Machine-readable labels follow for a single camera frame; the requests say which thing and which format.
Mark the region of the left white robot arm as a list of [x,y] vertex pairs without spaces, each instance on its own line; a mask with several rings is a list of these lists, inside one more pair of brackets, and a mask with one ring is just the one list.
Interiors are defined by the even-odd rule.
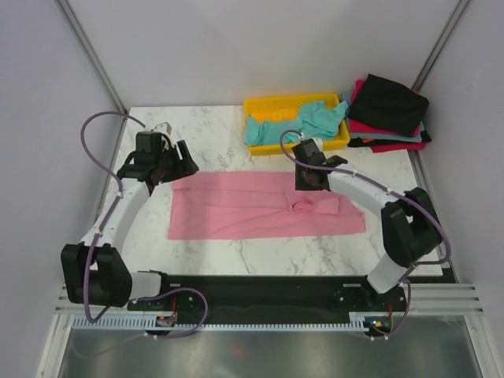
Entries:
[[154,188],[197,171],[185,141],[172,143],[162,132],[136,135],[135,149],[114,175],[119,189],[111,207],[77,244],[67,244],[61,252],[70,302],[123,307],[133,299],[145,297],[155,309],[170,306],[173,292],[161,283],[161,274],[130,272],[121,251],[138,212]]

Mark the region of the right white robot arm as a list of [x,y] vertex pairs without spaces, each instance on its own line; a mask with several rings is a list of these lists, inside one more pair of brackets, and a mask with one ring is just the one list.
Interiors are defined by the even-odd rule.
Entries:
[[380,309],[389,300],[389,290],[442,242],[429,195],[419,187],[410,191],[387,187],[342,157],[325,157],[313,139],[300,142],[292,152],[298,189],[347,196],[381,220],[385,255],[366,276],[367,285],[360,292],[366,308]]

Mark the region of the pink t shirt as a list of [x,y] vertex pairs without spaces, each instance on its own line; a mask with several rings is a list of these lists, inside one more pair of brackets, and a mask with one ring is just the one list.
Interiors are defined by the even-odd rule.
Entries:
[[297,191],[292,172],[198,172],[172,184],[172,240],[267,239],[365,232],[365,215],[330,191]]

